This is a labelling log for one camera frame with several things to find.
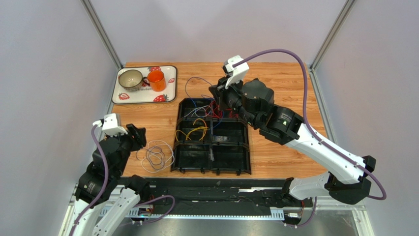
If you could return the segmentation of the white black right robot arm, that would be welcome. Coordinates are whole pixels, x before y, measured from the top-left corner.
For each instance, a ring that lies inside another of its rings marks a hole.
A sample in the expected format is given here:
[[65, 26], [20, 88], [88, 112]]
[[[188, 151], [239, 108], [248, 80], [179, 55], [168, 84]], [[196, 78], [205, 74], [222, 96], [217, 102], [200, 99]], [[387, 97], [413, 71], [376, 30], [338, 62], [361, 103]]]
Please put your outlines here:
[[267, 140], [293, 148], [327, 169], [321, 175], [288, 178], [282, 188], [285, 195], [298, 200], [331, 196], [354, 205], [370, 196], [369, 172], [374, 171], [372, 156], [356, 156], [346, 152], [317, 133], [299, 114], [274, 103], [274, 91], [254, 79], [240, 81], [226, 88], [227, 78], [209, 87], [221, 110], [231, 109]]

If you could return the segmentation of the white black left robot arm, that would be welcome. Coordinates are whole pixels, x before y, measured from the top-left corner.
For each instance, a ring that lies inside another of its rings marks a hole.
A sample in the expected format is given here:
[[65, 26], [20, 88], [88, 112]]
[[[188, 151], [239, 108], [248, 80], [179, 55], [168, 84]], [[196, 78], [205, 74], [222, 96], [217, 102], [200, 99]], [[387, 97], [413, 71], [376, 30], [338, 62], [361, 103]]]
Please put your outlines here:
[[116, 135], [98, 141], [91, 131], [96, 150], [93, 161], [79, 178], [75, 192], [72, 226], [68, 236], [111, 236], [129, 211], [140, 201], [149, 200], [150, 182], [138, 175], [128, 178], [105, 216], [100, 213], [118, 186], [131, 152], [145, 147], [146, 129], [128, 124]]

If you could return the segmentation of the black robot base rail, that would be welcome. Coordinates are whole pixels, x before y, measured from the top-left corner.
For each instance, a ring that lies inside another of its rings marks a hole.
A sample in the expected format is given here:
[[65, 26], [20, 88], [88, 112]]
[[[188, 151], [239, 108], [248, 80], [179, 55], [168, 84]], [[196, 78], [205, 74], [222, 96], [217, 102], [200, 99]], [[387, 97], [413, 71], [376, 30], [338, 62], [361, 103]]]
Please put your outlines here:
[[139, 203], [154, 216], [269, 216], [273, 209], [300, 212], [313, 199], [295, 200], [285, 194], [283, 179], [147, 178], [150, 184]]

